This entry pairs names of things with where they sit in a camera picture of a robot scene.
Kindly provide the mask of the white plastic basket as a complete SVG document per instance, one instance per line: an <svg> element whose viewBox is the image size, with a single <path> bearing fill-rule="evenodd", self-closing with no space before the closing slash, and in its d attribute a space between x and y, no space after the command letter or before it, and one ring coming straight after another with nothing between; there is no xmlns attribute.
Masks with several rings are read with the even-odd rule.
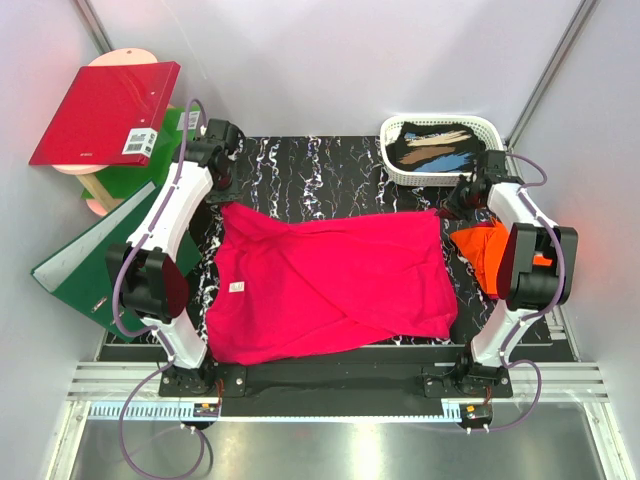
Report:
<svg viewBox="0 0 640 480"><path fill-rule="evenodd" d="M475 115L396 115L379 139L388 179L404 187L452 187L473 173L480 154L504 148L496 127Z"/></svg>

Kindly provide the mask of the magenta pink t shirt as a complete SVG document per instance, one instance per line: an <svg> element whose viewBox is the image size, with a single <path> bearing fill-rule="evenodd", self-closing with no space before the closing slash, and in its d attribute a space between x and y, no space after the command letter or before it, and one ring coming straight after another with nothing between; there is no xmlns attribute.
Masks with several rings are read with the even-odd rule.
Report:
<svg viewBox="0 0 640 480"><path fill-rule="evenodd" d="M397 335L446 339L458 315L431 211L286 223L222 210L208 344L244 366L353 350Z"/></svg>

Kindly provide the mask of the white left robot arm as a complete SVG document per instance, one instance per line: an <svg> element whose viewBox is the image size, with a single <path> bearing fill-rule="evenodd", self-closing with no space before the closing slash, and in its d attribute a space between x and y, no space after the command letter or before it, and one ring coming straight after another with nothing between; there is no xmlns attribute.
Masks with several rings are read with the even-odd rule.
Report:
<svg viewBox="0 0 640 480"><path fill-rule="evenodd" d="M181 384L196 396L214 388L216 372L204 364L207 347L187 313L188 282L177 254L205 198L228 200L235 187L232 156L243 138L238 126L219 119L210 119L195 139L183 138L142 223L106 253L116 328L128 338L145 333L157 338L168 363L183 369Z"/></svg>

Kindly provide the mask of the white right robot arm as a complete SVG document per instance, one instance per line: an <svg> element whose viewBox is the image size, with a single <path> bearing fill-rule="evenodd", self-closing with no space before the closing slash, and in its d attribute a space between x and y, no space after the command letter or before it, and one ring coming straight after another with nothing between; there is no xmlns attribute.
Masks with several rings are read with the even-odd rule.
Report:
<svg viewBox="0 0 640 480"><path fill-rule="evenodd" d="M503 150L487 150L476 159L474 173L464 175L440 204L442 218L469 221L478 209L490 210L509 236L497 271L498 301L489 320L469 344L470 362L454 371L454 384L466 396L476 396L490 383L487 369L509 366L517 342L538 319L564 304L571 293L578 233L551 220L533 201L530 187L511 175Z"/></svg>

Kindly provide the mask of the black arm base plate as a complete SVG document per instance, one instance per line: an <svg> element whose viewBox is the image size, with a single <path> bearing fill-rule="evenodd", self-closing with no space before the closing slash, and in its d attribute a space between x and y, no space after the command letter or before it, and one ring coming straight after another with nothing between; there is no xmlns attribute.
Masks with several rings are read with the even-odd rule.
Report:
<svg viewBox="0 0 640 480"><path fill-rule="evenodd" d="M449 365L411 363L272 363L243 367L219 364L205 380L171 369L160 380L162 397L251 398L263 393L327 394L354 391L407 393L426 398L509 398L505 370L462 377Z"/></svg>

